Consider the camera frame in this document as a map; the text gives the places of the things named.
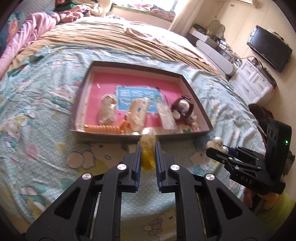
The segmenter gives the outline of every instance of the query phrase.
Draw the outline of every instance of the drawer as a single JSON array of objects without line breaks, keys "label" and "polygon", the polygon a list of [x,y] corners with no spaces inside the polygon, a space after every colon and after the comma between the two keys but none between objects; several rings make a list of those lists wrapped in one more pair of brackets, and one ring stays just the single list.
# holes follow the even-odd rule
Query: drawer
[{"label": "drawer", "polygon": [[257,103],[261,99],[260,95],[251,88],[247,81],[244,80],[240,72],[236,72],[236,74],[231,79],[249,104]]},{"label": "drawer", "polygon": [[257,71],[248,61],[243,62],[242,66],[239,68],[239,71],[247,81],[250,81],[257,73]]},{"label": "drawer", "polygon": [[235,85],[235,83],[233,81],[231,81],[231,80],[229,81],[229,83],[234,88],[235,93],[237,93],[246,102],[246,105],[249,105],[249,102],[246,100],[246,98],[241,93],[241,91],[239,90],[239,88]]},{"label": "drawer", "polygon": [[252,78],[252,80],[250,81],[250,85],[258,92],[261,97],[263,97],[266,93],[272,91],[272,87],[267,83],[267,80],[265,80],[258,73]]}]

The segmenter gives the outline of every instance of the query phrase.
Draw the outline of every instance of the curtain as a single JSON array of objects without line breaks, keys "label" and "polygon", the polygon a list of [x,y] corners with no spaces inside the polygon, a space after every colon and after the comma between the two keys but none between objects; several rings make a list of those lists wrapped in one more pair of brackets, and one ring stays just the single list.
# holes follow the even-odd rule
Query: curtain
[{"label": "curtain", "polygon": [[185,36],[194,23],[203,1],[204,0],[188,0],[182,11],[176,15],[169,31]]},{"label": "curtain", "polygon": [[105,17],[106,13],[110,11],[113,1],[111,0],[99,0],[99,7],[102,8],[100,17]]}]

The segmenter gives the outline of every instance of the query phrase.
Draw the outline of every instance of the light blue floral bed sheet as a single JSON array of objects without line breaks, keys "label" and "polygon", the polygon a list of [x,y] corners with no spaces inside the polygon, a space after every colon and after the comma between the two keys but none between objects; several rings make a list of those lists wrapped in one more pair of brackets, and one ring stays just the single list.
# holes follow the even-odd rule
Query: light blue floral bed sheet
[{"label": "light blue floral bed sheet", "polygon": [[[162,143],[176,163],[192,173],[214,173],[239,198],[243,187],[205,155],[206,141],[264,153],[257,121],[225,81],[186,64],[104,47],[45,47],[8,72],[0,83],[0,204],[32,223],[81,174],[100,174],[128,153],[121,144],[79,143],[68,129],[71,106],[92,61],[144,65],[182,74],[192,86],[214,130],[193,140]],[[156,177],[139,192],[123,194],[121,239],[175,240],[174,195],[158,191]]]}]

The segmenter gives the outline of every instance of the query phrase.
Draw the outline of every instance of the window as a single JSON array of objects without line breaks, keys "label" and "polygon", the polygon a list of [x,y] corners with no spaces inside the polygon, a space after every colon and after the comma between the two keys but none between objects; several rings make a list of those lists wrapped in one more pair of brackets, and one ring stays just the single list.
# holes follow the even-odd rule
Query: window
[{"label": "window", "polygon": [[169,11],[170,9],[174,10],[178,0],[114,0],[114,3],[116,3],[119,6],[126,6],[126,5],[133,5],[133,4],[150,4],[151,6],[156,5],[157,7],[160,7],[166,11]]}]

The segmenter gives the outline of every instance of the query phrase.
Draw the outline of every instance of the white cabinet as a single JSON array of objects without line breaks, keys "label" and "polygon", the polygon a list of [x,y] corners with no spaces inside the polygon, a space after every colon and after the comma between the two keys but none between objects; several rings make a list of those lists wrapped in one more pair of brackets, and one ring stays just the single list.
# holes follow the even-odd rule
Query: white cabinet
[{"label": "white cabinet", "polygon": [[248,60],[237,70],[229,83],[247,104],[265,105],[274,95],[272,85]]}]

